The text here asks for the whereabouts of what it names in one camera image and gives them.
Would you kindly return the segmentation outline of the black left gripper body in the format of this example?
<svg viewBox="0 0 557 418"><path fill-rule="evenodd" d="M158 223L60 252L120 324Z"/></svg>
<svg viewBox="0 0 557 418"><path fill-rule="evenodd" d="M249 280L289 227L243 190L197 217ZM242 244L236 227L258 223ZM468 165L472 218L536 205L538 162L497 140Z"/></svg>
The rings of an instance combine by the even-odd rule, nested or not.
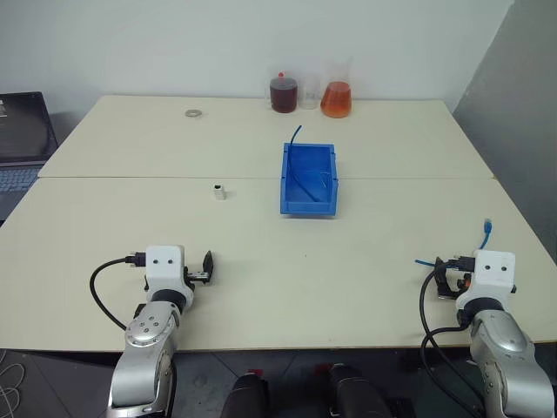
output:
<svg viewBox="0 0 557 418"><path fill-rule="evenodd" d="M194 282L200 282L203 284L208 284L210 282L210 274L208 272L192 272L190 273L188 267L184 267L184 280L186 284L193 284Z"/></svg>

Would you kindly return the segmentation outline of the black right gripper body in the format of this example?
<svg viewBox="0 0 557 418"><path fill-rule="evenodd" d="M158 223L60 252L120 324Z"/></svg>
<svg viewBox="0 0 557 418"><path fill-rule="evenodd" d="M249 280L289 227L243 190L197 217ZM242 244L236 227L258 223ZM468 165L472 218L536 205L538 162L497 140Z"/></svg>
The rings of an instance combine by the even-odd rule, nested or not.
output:
<svg viewBox="0 0 557 418"><path fill-rule="evenodd" d="M456 300L471 286L472 274L456 270L442 270L442 298Z"/></svg>

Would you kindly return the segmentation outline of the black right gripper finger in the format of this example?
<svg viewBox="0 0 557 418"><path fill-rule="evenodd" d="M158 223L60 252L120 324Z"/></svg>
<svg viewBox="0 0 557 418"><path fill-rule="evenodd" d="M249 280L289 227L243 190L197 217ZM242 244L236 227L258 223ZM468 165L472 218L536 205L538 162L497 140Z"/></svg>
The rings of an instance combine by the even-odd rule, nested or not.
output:
<svg viewBox="0 0 557 418"><path fill-rule="evenodd" d="M447 299L449 297L449 285L446 278L445 263L440 257L437 257L434 263L434 279L438 297Z"/></svg>

